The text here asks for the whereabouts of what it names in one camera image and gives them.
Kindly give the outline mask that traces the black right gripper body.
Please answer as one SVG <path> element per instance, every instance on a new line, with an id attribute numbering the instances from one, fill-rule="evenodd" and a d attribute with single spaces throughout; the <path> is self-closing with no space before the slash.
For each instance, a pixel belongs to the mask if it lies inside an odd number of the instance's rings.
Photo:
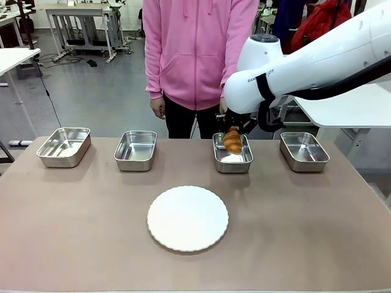
<path id="1" fill-rule="evenodd" d="M 225 114 L 216 114 L 216 120 L 219 132 L 225 133 L 235 129 L 249 134 L 257 126 L 257 119 L 251 114 L 237 114 L 230 109 Z"/>

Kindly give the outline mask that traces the person's right hand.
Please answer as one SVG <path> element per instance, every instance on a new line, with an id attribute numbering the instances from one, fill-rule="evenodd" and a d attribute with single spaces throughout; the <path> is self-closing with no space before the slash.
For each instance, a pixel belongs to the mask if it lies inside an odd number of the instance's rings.
<path id="1" fill-rule="evenodd" d="M 165 101 L 163 97 L 150 100 L 150 107 L 159 119 L 165 119 Z"/>

